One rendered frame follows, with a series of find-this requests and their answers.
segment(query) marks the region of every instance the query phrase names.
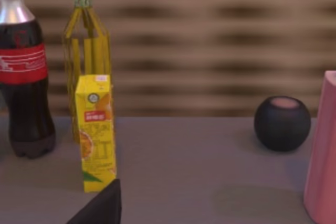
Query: black sphere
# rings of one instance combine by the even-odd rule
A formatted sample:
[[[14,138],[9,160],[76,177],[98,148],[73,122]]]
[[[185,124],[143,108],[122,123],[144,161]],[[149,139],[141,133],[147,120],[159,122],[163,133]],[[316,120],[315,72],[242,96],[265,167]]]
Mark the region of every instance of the black sphere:
[[[310,114],[304,103],[287,96],[267,98],[254,117],[258,139],[276,152],[297,149],[306,140],[310,125]]]

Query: round emblem on carton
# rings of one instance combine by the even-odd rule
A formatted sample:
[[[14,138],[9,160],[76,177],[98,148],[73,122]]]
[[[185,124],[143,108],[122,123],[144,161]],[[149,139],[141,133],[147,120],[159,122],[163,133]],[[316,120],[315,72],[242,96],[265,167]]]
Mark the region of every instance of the round emblem on carton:
[[[88,96],[88,100],[91,103],[97,103],[99,101],[99,95],[95,94],[95,93],[91,93]]]

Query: brown striped background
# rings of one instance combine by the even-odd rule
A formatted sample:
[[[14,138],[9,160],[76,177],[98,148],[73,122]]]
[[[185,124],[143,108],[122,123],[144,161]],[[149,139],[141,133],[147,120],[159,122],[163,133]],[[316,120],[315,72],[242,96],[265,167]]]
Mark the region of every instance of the brown striped background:
[[[252,115],[269,95],[316,114],[336,68],[336,0],[93,0],[112,36],[119,116]],[[61,33],[72,0],[26,0],[45,33],[50,107],[68,113]]]

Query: bottle base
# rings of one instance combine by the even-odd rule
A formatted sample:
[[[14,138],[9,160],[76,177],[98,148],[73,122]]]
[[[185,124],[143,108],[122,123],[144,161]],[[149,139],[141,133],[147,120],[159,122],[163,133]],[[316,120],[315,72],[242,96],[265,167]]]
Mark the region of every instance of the bottle base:
[[[18,157],[26,156],[34,159],[51,152],[56,145],[56,136],[51,135],[45,139],[33,142],[14,142],[11,141],[11,146],[14,154]]]

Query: bottle neck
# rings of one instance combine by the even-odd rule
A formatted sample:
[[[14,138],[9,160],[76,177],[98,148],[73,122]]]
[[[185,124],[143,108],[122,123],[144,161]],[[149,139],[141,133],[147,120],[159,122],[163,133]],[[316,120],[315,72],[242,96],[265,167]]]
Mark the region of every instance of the bottle neck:
[[[0,0],[0,25],[19,24],[34,19],[24,0]]]

